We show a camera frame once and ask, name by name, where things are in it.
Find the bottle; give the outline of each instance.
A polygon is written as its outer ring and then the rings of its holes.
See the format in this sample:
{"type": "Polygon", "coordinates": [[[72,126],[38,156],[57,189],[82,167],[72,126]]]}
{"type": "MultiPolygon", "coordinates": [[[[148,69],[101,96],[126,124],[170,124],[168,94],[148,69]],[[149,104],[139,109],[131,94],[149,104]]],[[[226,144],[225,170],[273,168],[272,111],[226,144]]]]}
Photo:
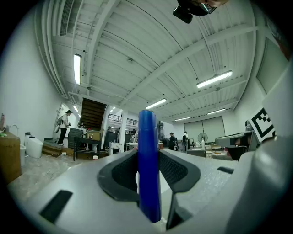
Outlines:
{"type": "Polygon", "coordinates": [[[201,141],[201,147],[203,148],[203,149],[205,149],[205,140],[202,138],[202,141],[201,141]]]}
{"type": "Polygon", "coordinates": [[[1,115],[1,121],[0,121],[0,131],[3,131],[4,129],[4,122],[5,122],[5,115],[1,115]]]}
{"type": "Polygon", "coordinates": [[[138,128],[139,208],[152,223],[156,223],[162,216],[155,114],[142,110],[139,113],[138,128]]]}

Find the ceiling vent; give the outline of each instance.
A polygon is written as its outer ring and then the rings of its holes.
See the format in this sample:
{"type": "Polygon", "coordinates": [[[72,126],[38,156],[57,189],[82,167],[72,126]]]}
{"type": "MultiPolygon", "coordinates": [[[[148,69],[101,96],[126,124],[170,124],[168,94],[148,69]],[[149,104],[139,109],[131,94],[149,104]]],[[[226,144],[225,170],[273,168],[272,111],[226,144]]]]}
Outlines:
{"type": "Polygon", "coordinates": [[[65,36],[67,34],[67,27],[69,22],[69,17],[71,13],[71,9],[73,6],[74,0],[62,0],[61,6],[60,6],[60,13],[59,14],[59,35],[60,37],[65,36]]]}

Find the man in black shirt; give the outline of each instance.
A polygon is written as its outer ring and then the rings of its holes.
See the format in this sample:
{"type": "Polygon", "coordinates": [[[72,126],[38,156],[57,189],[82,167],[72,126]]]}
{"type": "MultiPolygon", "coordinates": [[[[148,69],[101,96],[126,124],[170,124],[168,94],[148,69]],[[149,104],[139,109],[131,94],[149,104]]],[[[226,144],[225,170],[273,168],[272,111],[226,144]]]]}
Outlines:
{"type": "Polygon", "coordinates": [[[170,139],[169,139],[169,149],[174,150],[176,138],[174,137],[173,133],[170,133],[170,139]]]}

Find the staircase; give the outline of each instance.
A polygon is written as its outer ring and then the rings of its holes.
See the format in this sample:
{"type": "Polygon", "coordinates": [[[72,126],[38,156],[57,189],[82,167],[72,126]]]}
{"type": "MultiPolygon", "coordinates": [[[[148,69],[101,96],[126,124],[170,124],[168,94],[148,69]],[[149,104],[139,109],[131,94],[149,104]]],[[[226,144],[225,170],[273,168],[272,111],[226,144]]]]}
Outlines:
{"type": "Polygon", "coordinates": [[[105,104],[84,98],[80,122],[86,128],[92,128],[97,131],[101,130],[105,109],[105,104]]]}
{"type": "Polygon", "coordinates": [[[42,148],[42,154],[51,155],[52,157],[57,158],[61,154],[61,146],[52,146],[44,143],[42,148]]]}

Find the white bucket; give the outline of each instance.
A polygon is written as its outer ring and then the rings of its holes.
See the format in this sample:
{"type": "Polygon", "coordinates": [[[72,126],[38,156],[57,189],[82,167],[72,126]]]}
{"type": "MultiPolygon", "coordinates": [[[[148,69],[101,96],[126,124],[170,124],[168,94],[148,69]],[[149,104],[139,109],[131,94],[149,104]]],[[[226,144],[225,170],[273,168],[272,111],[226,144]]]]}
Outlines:
{"type": "Polygon", "coordinates": [[[24,166],[24,157],[26,152],[26,147],[22,144],[20,144],[20,165],[24,166]]]}

